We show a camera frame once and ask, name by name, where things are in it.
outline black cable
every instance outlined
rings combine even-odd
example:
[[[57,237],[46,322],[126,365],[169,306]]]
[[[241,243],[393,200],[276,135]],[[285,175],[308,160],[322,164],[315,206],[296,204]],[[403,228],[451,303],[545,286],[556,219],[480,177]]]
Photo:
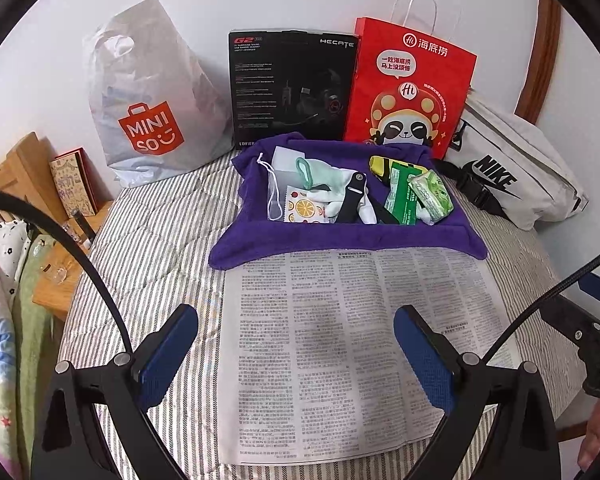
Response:
[[[31,204],[20,200],[13,195],[9,195],[0,191],[0,211],[6,211],[13,215],[19,216],[20,218],[32,222],[40,229],[49,233],[55,238],[62,247],[64,247],[71,256],[75,258],[80,266],[87,273],[87,276],[91,279],[91,282],[95,286],[96,290],[100,294],[102,301],[109,309],[113,321],[116,322],[120,336],[122,337],[122,344],[125,347],[125,352],[129,355],[133,354],[133,347],[131,346],[131,339],[129,339],[129,332],[126,330],[125,322],[120,315],[120,311],[116,307],[116,303],[107,290],[107,286],[102,281],[102,278],[98,274],[98,271],[91,263],[87,255],[82,252],[82,249],[74,241],[69,234],[62,229],[55,220],[48,215],[44,214],[40,209],[32,206]]]
[[[507,326],[506,330],[498,339],[496,339],[496,342],[491,345],[491,348],[489,348],[482,360],[485,363],[489,362],[500,349],[500,347],[506,343],[507,339],[509,339],[509,337],[511,337],[513,333],[520,328],[520,325],[522,325],[536,310],[538,310],[546,300],[550,300],[551,298],[554,298],[561,292],[565,291],[585,274],[589,274],[597,266],[600,266],[600,254],[593,258],[593,260],[591,260],[588,264],[576,270],[571,276],[566,277],[560,283],[550,288],[542,296],[530,304],[519,314],[516,319],[511,322],[509,326]]]

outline hand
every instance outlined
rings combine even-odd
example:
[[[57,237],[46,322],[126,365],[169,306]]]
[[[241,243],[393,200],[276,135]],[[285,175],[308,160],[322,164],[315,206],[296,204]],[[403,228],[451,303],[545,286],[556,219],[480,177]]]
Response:
[[[586,471],[600,452],[600,399],[593,407],[587,423],[587,434],[580,445],[578,465]]]

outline paper bag handle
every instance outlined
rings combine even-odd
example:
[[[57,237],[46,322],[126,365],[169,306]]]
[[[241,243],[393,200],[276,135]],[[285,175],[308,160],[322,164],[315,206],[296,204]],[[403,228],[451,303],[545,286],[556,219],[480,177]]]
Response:
[[[142,108],[143,112],[148,112],[149,111],[149,107],[145,104],[145,103],[136,103],[134,105],[131,105],[127,112],[129,113],[129,115],[133,115],[133,110],[138,110],[138,108]]]
[[[391,9],[391,18],[389,19],[389,21],[391,23],[395,23],[394,22],[394,14],[395,14],[395,8],[398,6],[398,2],[400,0],[395,0],[394,1],[394,8]],[[433,36],[433,30],[436,28],[436,20],[438,19],[438,2],[436,0],[432,0],[433,1],[433,25],[431,25],[431,33],[430,36]],[[404,21],[402,22],[402,26],[406,27],[406,23],[407,23],[407,18],[409,17],[409,11],[407,11],[407,15],[404,17]]]
[[[407,15],[404,17],[404,23],[407,22],[409,14],[411,13],[411,6],[413,5],[413,1],[414,0],[410,0],[409,1],[409,7],[407,7]],[[458,28],[458,24],[460,23],[460,19],[462,18],[462,2],[461,2],[461,0],[457,0],[457,1],[458,1],[458,18],[456,19],[456,23],[454,25],[454,28],[451,29],[451,34],[449,35],[449,37],[448,37],[448,39],[446,41],[451,41],[451,38],[453,37],[453,35],[456,32],[456,28]],[[436,22],[435,22],[435,19],[434,19],[433,28],[435,28],[435,27],[436,27]]]

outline edifier headset box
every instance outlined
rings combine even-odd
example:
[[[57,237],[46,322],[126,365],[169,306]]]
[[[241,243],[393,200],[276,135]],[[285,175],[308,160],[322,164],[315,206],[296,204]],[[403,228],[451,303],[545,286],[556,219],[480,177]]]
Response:
[[[229,74],[238,147],[300,132],[342,140],[358,38],[300,30],[229,33]]]

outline white wall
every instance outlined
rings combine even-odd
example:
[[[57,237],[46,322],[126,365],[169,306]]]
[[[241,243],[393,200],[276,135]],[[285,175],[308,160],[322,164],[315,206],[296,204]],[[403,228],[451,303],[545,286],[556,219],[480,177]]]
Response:
[[[0,47],[0,160],[35,130],[58,152],[83,146],[115,195],[91,121],[82,38],[141,0],[40,0]],[[228,98],[232,28],[320,28],[351,32],[357,16],[388,19],[394,0],[161,0],[203,69]],[[510,110],[522,88],[538,0],[462,0],[454,42],[478,55],[473,85]]]
[[[566,12],[562,16],[554,76],[538,127],[574,171],[590,202],[579,215],[537,227],[564,278],[600,253],[600,54],[573,18]],[[600,317],[600,303],[577,286],[567,296]]]

